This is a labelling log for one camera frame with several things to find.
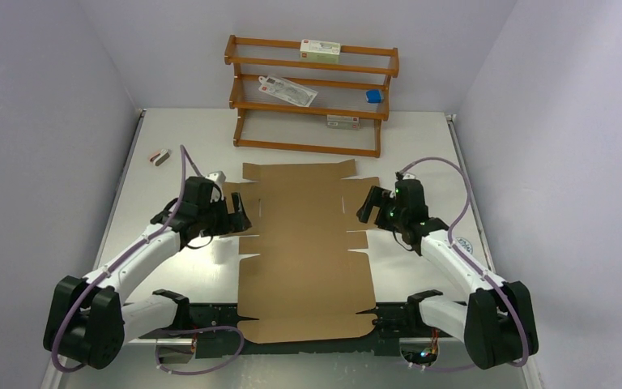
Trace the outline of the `brown cardboard box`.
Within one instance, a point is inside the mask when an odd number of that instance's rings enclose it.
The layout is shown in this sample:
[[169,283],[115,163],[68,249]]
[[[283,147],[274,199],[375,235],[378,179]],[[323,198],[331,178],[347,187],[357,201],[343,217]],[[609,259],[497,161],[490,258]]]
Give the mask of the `brown cardboard box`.
[[237,307],[254,319],[355,315],[375,308],[368,226],[356,212],[377,177],[356,163],[242,166],[252,227],[239,234]]

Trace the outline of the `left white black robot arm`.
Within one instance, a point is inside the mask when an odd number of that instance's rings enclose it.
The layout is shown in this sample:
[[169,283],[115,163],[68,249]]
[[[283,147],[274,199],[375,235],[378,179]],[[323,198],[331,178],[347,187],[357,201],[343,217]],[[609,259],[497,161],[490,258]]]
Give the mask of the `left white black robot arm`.
[[158,289],[141,301],[128,298],[195,238],[251,228],[240,194],[226,194],[225,182],[221,171],[188,177],[180,195],[150,219],[125,252],[83,277],[59,281],[45,326],[44,349],[54,357],[100,370],[122,346],[140,336],[160,331],[179,337],[193,329],[188,297]]

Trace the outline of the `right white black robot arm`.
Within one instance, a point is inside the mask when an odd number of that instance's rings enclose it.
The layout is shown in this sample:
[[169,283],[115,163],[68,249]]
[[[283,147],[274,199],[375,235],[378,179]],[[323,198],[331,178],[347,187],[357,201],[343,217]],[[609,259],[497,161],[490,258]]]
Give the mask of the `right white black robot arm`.
[[430,337],[424,351],[403,354],[407,362],[431,367],[440,333],[460,341],[481,370],[519,363],[538,352],[529,289],[484,269],[465,252],[451,237],[451,227],[430,216],[420,181],[400,178],[393,190],[371,186],[356,216],[366,224],[372,214],[379,229],[392,233],[407,251],[426,259],[466,294],[465,301],[453,301],[435,289],[415,293],[396,318],[379,315],[374,320],[378,329],[395,337]]

